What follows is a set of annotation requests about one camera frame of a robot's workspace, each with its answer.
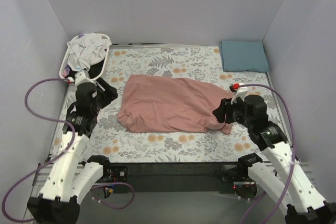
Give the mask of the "pink printed t shirt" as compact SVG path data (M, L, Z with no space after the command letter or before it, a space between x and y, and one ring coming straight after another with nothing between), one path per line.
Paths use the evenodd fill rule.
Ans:
M132 133L218 130L232 126L213 115L232 94L214 84L185 78L133 74L125 84L118 121Z

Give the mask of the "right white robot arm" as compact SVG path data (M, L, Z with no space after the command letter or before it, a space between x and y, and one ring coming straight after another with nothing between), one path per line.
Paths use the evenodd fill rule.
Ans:
M259 95L249 95L248 85L230 86L231 99L222 99L213 111L218 122L244 126L249 138L271 162L273 174L255 153L239 158L239 170L258 184L274 202L273 215L281 210L286 223L335 223L335 203L317 191L296 158L294 140L270 121L267 105Z

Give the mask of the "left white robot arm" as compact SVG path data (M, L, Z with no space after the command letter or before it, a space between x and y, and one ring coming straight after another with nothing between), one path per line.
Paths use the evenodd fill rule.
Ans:
M61 145L45 184L27 208L37 223L76 223L80 204L94 183L108 173L108 158L93 158L79 175L77 166L97 125L101 109L118 97L103 79L93 80L86 70L75 74L76 100L68 108Z

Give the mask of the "floral table mat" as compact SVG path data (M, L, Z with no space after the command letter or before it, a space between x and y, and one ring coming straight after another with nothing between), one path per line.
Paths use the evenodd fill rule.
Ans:
M265 99L269 118L283 126L284 116L279 111L278 98L271 91L270 76L258 72L224 72L220 56L215 46L112 46L102 77L119 95L123 94L132 74L189 78L224 89L233 83L245 83L250 94ZM234 125L228 135L219 131L133 134L117 120L120 106L121 100L117 99L99 113L83 159L105 155L119 163L232 162L259 152L240 125Z

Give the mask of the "black garment in basket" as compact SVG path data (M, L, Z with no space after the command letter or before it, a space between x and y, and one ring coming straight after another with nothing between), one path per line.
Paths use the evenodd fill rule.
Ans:
M101 61L101 62L99 62L99 63L97 63L95 65L92 65L91 68L90 68L90 70L88 71L89 77L91 79L97 77L101 73L102 67L103 67L103 61ZM65 75L65 78L68 78L68 77L75 78L75 74L77 72L73 71L70 67L68 67L68 70L69 71Z

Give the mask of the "folded teal t shirt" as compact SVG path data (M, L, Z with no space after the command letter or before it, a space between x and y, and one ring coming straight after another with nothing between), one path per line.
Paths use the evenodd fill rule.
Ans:
M261 42L222 40L219 52L225 72L266 73L269 70Z

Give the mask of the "white laundry basket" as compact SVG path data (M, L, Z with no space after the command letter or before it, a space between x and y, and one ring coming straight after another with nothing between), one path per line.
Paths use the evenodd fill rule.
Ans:
M104 72L109 48L109 36L100 33L79 34L67 42L67 50L62 60L59 76L62 79L84 70L91 80L100 78Z

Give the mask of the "white crumpled garment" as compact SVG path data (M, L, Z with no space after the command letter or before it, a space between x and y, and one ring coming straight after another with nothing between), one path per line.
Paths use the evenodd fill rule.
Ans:
M93 65L104 61L107 49L112 45L110 38L90 33L67 43L69 56L67 64L71 70L90 70Z

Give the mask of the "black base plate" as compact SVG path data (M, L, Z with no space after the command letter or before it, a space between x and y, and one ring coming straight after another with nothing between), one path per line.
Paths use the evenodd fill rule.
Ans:
M137 193L214 191L254 198L261 192L237 162L111 163L97 183L108 187L115 182Z

